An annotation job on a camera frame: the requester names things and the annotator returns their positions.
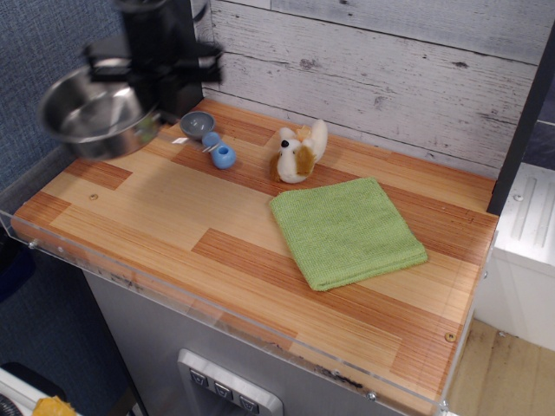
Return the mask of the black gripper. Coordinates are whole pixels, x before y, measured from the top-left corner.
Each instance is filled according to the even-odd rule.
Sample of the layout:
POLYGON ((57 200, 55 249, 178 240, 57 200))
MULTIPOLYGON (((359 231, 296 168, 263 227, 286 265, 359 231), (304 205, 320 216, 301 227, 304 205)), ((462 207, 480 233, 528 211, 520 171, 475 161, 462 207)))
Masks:
MULTIPOLYGON (((220 46, 196 37, 193 62, 178 57, 179 44, 173 8, 119 8, 124 33, 84 47, 83 54, 93 81, 123 81, 152 99, 157 108, 172 114, 173 84, 181 81, 214 83, 223 80, 220 46)), ((193 23, 206 8, 193 11, 193 23)))

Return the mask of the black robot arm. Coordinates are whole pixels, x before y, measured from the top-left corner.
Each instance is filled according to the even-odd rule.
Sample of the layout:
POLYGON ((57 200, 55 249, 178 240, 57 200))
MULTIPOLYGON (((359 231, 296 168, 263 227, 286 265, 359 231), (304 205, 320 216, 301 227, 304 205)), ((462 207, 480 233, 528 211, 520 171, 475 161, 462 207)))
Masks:
POLYGON ((178 117, 202 100, 202 83, 222 81, 223 49, 194 33, 208 2, 197 13, 189 1, 115 1, 114 6, 123 34, 83 50, 93 81, 124 82, 178 117))

